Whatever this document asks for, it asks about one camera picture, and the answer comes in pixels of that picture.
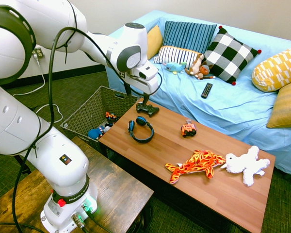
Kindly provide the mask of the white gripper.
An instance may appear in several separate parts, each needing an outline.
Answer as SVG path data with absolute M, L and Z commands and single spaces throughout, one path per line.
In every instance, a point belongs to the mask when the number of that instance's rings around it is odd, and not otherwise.
M 143 93 L 142 106 L 146 107 L 151 94 L 154 94 L 159 86 L 158 69 L 153 64 L 144 64 L 125 72 L 125 82 L 130 84 Z

